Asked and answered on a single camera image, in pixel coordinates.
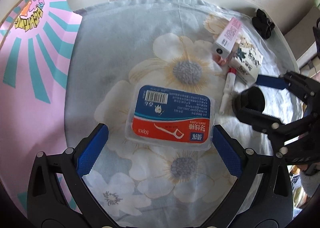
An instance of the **pink cap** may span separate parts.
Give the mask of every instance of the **pink cap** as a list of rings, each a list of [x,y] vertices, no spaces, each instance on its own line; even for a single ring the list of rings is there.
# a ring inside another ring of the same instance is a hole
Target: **pink cap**
[[[237,70],[235,68],[229,68],[228,73],[236,74]]]

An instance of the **white tube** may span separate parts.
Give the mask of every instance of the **white tube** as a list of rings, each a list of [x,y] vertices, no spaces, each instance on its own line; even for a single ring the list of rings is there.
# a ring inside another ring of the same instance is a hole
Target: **white tube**
[[[233,86],[235,84],[235,79],[236,79],[236,70],[234,68],[230,68],[227,74],[226,84],[223,89],[223,96],[222,96],[221,106],[219,110],[220,115],[224,114],[224,110],[226,109],[230,94],[232,93]]]

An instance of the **dental floss box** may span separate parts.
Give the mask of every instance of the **dental floss box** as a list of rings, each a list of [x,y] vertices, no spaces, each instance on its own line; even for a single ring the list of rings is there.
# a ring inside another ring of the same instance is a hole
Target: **dental floss box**
[[[233,17],[214,42],[212,46],[213,52],[216,52],[221,58],[226,59],[236,43],[240,29],[241,22]]]
[[[137,86],[125,125],[128,140],[174,149],[208,150],[215,100],[158,86]]]

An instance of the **white box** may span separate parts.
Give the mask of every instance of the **white box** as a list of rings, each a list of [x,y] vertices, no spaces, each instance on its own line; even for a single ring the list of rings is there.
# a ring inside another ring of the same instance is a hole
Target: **white box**
[[[248,85],[257,80],[262,64],[263,55],[254,48],[253,44],[242,40],[229,66],[237,70],[237,75]]]

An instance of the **white flower print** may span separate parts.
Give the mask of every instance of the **white flower print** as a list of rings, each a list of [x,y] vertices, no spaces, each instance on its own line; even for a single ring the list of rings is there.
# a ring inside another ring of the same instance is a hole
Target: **white flower print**
[[[204,152],[149,146],[132,156],[129,175],[138,190],[151,199],[173,195],[184,203],[203,198],[213,202],[232,187],[230,174],[216,149]]]
[[[119,157],[126,159],[130,159],[138,148],[147,147],[124,137],[124,126],[132,96],[133,86],[127,81],[119,81],[107,93],[94,113],[95,120],[109,128],[107,147],[115,151]]]
[[[204,28],[207,29],[210,33],[213,34],[213,38],[217,40],[218,36],[222,33],[222,31],[226,28],[229,21],[225,18],[219,17],[215,14],[209,14],[207,19],[203,22]],[[236,40],[236,44],[232,48],[232,52],[235,52],[242,39],[244,38],[243,32],[240,31],[239,36]]]
[[[203,22],[204,28],[213,33],[213,38],[217,38],[219,34],[226,28],[229,21],[215,14],[209,14]]]
[[[203,94],[220,101],[226,72],[213,61],[212,43],[172,33],[153,43],[156,58],[137,64],[129,73],[132,85],[138,82]]]
[[[137,208],[151,205],[145,195],[133,195],[134,181],[124,173],[114,174],[107,184],[100,173],[92,170],[84,180],[95,199],[112,216],[119,216],[120,211],[138,216],[141,212]]]

